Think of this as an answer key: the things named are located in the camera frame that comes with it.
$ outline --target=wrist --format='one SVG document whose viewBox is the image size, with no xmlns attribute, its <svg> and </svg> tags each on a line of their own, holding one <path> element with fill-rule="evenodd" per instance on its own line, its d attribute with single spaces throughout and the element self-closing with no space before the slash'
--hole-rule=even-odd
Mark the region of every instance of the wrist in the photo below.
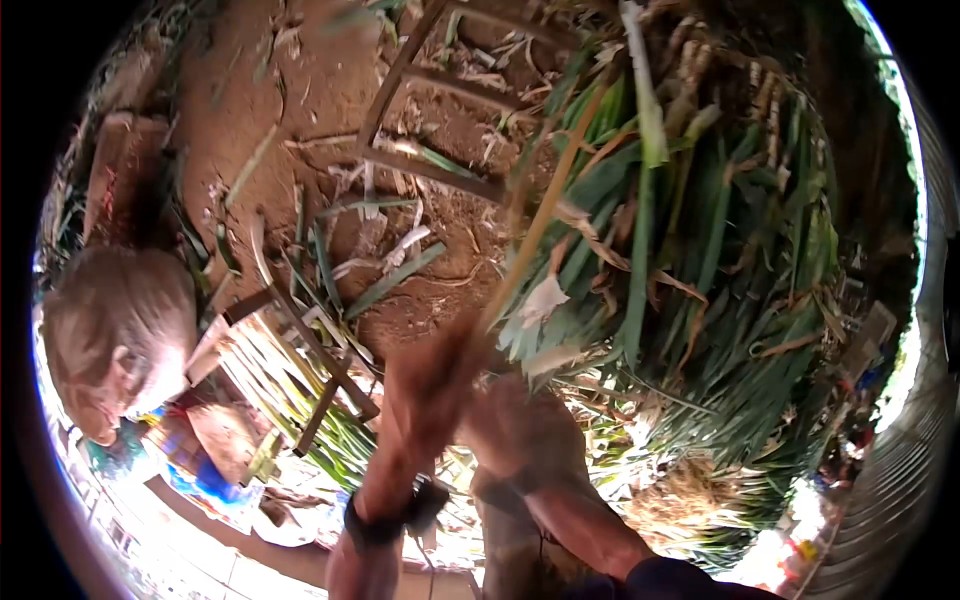
<svg viewBox="0 0 960 600">
<path fill-rule="evenodd" d="M 406 458 L 378 448 L 367 465 L 363 485 L 354 496 L 354 510 L 365 522 L 400 515 L 413 495 L 417 470 Z"/>
</svg>

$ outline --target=wooden frame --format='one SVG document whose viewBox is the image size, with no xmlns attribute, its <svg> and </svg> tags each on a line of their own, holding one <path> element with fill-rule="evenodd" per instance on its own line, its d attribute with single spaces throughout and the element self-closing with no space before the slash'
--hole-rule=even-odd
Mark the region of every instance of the wooden frame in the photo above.
<svg viewBox="0 0 960 600">
<path fill-rule="evenodd" d="M 523 32 L 559 51 L 572 52 L 580 47 L 580 40 L 573 34 L 554 32 L 521 18 L 493 12 L 481 6 L 480 2 L 476 0 L 453 0 L 452 2 L 451 0 L 433 0 L 424 9 L 423 17 L 407 38 L 406 43 L 400 48 L 393 67 L 387 77 L 384 78 L 383 84 L 380 85 L 370 110 L 367 112 L 367 118 L 357 134 L 356 150 L 360 157 L 381 166 L 456 187 L 494 204 L 503 204 L 505 190 L 501 185 L 450 173 L 436 165 L 414 160 L 408 156 L 384 152 L 373 147 L 376 134 L 380 131 L 380 126 L 383 123 L 383 117 L 386 115 L 390 103 L 394 100 L 400 84 L 404 81 L 417 81 L 434 85 L 500 110 L 511 112 L 520 118 L 535 118 L 523 112 L 528 107 L 514 96 L 480 84 L 463 81 L 443 71 L 425 69 L 413 64 L 417 52 L 420 51 L 436 24 L 444 16 L 454 18 L 456 13 Z"/>
</svg>

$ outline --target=sleeve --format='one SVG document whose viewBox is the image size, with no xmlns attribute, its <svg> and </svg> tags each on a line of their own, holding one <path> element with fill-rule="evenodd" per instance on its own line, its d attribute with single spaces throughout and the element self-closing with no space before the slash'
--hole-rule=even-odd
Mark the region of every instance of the sleeve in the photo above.
<svg viewBox="0 0 960 600">
<path fill-rule="evenodd" d="M 624 583 L 631 600 L 778 600 L 762 589 L 721 584 L 695 565 L 656 557 L 637 564 Z"/>
</svg>

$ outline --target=cord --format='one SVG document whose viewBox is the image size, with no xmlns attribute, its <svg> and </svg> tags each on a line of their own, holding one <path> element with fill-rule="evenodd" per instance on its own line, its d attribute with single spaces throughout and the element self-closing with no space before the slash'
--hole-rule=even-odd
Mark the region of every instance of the cord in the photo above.
<svg viewBox="0 0 960 600">
<path fill-rule="evenodd" d="M 427 566 L 430 567 L 430 591 L 427 593 L 426 600 L 433 600 L 433 580 L 437 575 L 437 569 L 433 566 L 433 561 L 430 560 L 430 557 L 426 555 L 426 550 L 423 549 L 423 544 L 420 543 L 420 540 L 420 536 L 414 536 L 414 543 L 417 545 L 417 549 L 423 555 L 423 559 L 426 561 Z"/>
</svg>

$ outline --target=dirt ground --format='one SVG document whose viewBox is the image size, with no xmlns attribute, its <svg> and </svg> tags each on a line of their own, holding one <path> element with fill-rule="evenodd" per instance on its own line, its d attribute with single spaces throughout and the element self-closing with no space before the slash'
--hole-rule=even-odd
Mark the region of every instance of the dirt ground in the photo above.
<svg viewBox="0 0 960 600">
<path fill-rule="evenodd" d="M 378 89 L 377 47 L 380 37 L 376 23 L 357 27 L 338 36 L 329 36 L 321 26 L 346 3 L 306 2 L 292 0 L 286 11 L 272 0 L 246 0 L 231 3 L 212 22 L 212 45 L 188 42 L 182 56 L 178 85 L 180 120 L 173 145 L 187 152 L 182 189 L 190 219 L 208 248 L 216 247 L 215 218 L 211 218 L 214 202 L 209 186 L 222 180 L 231 185 L 255 147 L 277 119 L 280 94 L 275 86 L 275 66 L 286 87 L 284 112 L 279 121 L 275 143 L 245 183 L 229 209 L 229 238 L 243 275 L 237 277 L 219 298 L 216 308 L 222 309 L 234 299 L 243 298 L 261 286 L 250 246 L 250 224 L 257 211 L 263 211 L 267 226 L 267 246 L 288 247 L 294 238 L 296 212 L 293 184 L 305 186 L 307 223 L 319 210 L 332 202 L 336 179 L 327 172 L 329 165 L 352 170 L 355 154 L 352 144 L 319 146 L 288 150 L 282 140 L 303 140 L 319 136 L 356 132 L 366 117 L 367 109 Z M 276 48 L 267 76 L 253 81 L 260 62 L 257 44 L 269 31 L 271 18 L 277 23 L 301 21 L 300 54 L 293 58 L 289 47 Z M 406 12 L 399 23 L 405 35 L 415 23 Z M 461 32 L 471 45 L 490 51 L 509 32 L 502 28 L 464 20 Z M 440 48 L 445 22 L 438 26 L 424 45 L 417 62 L 431 60 Z M 192 32 L 192 36 L 204 35 Z M 385 36 L 383 57 L 393 60 L 397 48 Z M 229 66 L 236 53 L 239 59 Z M 508 69 L 511 89 L 522 91 L 536 87 L 539 80 L 528 66 L 523 53 L 519 63 Z M 558 69 L 553 57 L 534 45 L 532 56 L 539 69 Z M 457 57 L 451 63 L 457 66 Z M 381 76 L 386 64 L 381 62 Z M 212 106 L 211 97 L 220 86 L 223 92 L 219 105 Z M 522 132 L 507 132 L 494 144 L 489 159 L 483 160 L 489 143 L 483 124 L 495 125 L 495 111 L 468 100 L 439 94 L 422 87 L 398 92 L 385 118 L 386 131 L 414 133 L 418 123 L 428 135 L 420 142 L 458 160 L 475 173 L 491 181 L 503 181 L 516 160 L 522 144 Z M 546 165 L 540 169 L 547 174 Z M 375 171 L 377 192 L 381 196 L 406 195 L 414 189 L 413 179 L 401 182 L 407 188 L 398 192 L 393 172 Z M 387 350 L 413 341 L 452 319 L 461 310 L 482 308 L 485 298 L 499 280 L 493 263 L 502 262 L 508 234 L 502 209 L 487 201 L 445 189 L 427 182 L 421 187 L 423 196 L 422 223 L 432 229 L 421 244 L 429 247 L 436 241 L 446 245 L 446 252 L 418 275 L 397 286 L 387 298 L 375 304 L 358 319 L 358 335 L 374 355 L 382 358 Z M 350 194 L 362 196 L 363 177 L 358 178 Z M 382 240 L 373 252 L 382 257 L 412 226 L 413 205 L 386 207 L 388 225 Z M 341 213 L 331 241 L 331 261 L 337 265 L 354 256 L 361 222 L 356 211 Z M 275 263 L 281 277 L 289 270 Z M 226 272 L 225 263 L 217 259 L 210 281 L 213 286 Z M 470 283 L 450 287 L 436 280 L 458 280 L 475 273 Z M 338 281 L 346 305 L 362 294 L 379 277 L 375 268 L 356 268 Z"/>
</svg>

